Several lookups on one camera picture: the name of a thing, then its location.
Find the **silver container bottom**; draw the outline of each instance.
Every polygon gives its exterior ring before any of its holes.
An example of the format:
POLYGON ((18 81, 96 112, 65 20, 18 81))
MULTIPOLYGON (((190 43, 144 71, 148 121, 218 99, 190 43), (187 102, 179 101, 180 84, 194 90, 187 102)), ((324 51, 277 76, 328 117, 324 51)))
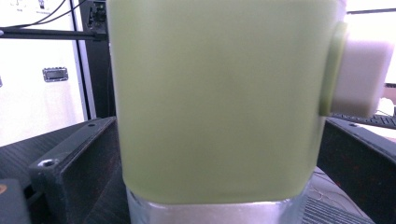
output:
POLYGON ((301 223, 309 182, 294 198, 277 202, 223 204, 152 203, 127 189, 132 224, 301 223))

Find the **copper-colored bolt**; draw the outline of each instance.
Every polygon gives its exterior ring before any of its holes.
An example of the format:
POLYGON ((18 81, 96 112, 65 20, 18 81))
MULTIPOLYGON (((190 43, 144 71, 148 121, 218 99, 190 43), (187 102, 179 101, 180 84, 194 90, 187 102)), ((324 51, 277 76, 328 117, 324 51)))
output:
POLYGON ((7 190, 7 185, 0 184, 0 194, 6 192, 6 190, 7 190))

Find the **keyboard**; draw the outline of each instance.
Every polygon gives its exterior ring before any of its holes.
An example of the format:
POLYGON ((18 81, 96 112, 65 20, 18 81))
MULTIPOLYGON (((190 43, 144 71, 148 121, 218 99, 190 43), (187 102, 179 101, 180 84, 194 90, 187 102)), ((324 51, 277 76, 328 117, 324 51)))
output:
POLYGON ((359 118, 359 117, 353 117, 353 116, 348 116, 348 115, 343 115, 343 114, 335 114, 335 113, 332 114, 331 117, 336 118, 336 119, 347 120, 347 121, 354 122, 354 123, 366 124, 366 125, 396 130, 396 118, 395 117, 383 116, 383 115, 373 115, 370 118, 366 119, 366 118, 359 118))

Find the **translucent green plastic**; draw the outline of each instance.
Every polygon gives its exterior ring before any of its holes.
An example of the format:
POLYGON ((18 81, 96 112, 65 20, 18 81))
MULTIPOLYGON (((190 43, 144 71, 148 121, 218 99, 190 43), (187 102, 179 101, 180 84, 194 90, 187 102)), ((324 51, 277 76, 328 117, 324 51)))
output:
POLYGON ((155 203, 299 194, 337 0, 108 0, 123 178, 155 203))

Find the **metallic base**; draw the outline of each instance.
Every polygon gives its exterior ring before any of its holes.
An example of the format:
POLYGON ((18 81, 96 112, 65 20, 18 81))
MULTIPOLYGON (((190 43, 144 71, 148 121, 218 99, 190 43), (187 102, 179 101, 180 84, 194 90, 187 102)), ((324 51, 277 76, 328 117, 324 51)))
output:
POLYGON ((291 199, 262 203, 160 204, 127 189, 132 224, 262 224, 301 223, 309 182, 291 199))

